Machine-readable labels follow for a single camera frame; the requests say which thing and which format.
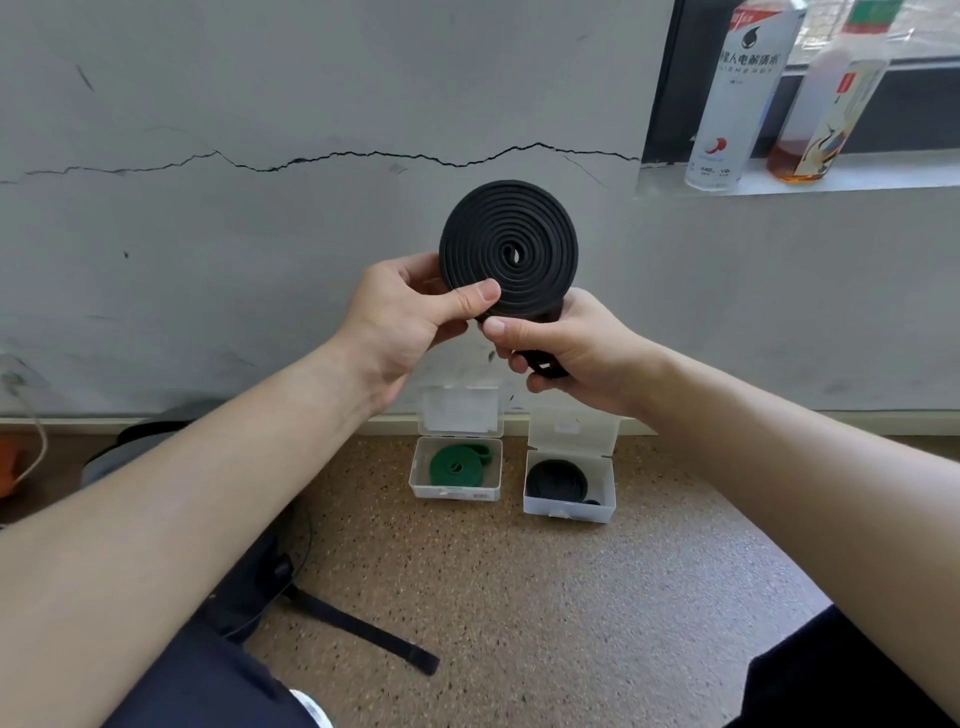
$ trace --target white window sill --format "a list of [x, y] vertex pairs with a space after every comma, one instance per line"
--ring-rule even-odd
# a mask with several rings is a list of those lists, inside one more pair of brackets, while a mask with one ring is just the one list
[[643, 167], [636, 180], [636, 197], [743, 197], [960, 186], [960, 150], [841, 156], [822, 180], [810, 184], [780, 182], [767, 172], [765, 162], [751, 159], [740, 184], [728, 192], [704, 192], [689, 186], [684, 182], [685, 164]]

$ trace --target wall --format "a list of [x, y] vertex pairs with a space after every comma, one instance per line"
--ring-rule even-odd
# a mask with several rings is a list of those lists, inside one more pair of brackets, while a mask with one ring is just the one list
[[[668, 0], [335, 5], [6, 13], [0, 350], [50, 383], [43, 411], [257, 382], [502, 178], [561, 200], [577, 283], [650, 337], [814, 407], [960, 407], [957, 188], [634, 199]], [[31, 174], [71, 166], [127, 171]], [[431, 352], [395, 411], [488, 378], [527, 406], [489, 351]]]

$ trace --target speckled brown floor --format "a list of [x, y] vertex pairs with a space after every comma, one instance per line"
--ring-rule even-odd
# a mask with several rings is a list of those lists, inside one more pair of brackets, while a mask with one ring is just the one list
[[[54, 438], [0, 522], [69, 492], [108, 441]], [[960, 439], [907, 442], [960, 457]], [[438, 654], [437, 675], [282, 607], [249, 643], [339, 728], [720, 726], [750, 658], [827, 603], [658, 438], [620, 438], [608, 525], [523, 514], [520, 439], [499, 502], [417, 500], [415, 443], [354, 438], [306, 489], [299, 582]], [[295, 522], [298, 556], [305, 534]]]

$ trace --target backpack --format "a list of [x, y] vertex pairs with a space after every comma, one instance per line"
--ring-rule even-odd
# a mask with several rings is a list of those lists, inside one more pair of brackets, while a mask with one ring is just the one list
[[[221, 404], [223, 402], [218, 400], [195, 402], [127, 427], [117, 435], [113, 445], [87, 460], [81, 473], [80, 487], [88, 487], [119, 470]], [[280, 534], [298, 509], [306, 514], [310, 522], [308, 553], [304, 559], [309, 555], [313, 524], [305, 507], [295, 498], [240, 557], [190, 618], [191, 621], [208, 625], [225, 640], [241, 644], [256, 631], [267, 608], [278, 599], [283, 599], [313, 619], [395, 654], [424, 674], [436, 673], [440, 659], [435, 655], [369, 622], [341, 612], [294, 584], [297, 570], [290, 556], [280, 550]]]

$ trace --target person's left hand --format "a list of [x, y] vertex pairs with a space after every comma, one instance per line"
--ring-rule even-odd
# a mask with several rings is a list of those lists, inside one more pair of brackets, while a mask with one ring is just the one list
[[382, 411], [428, 349], [462, 334], [499, 298], [494, 279], [447, 291], [436, 253], [385, 260], [364, 271], [334, 339], [371, 378]]

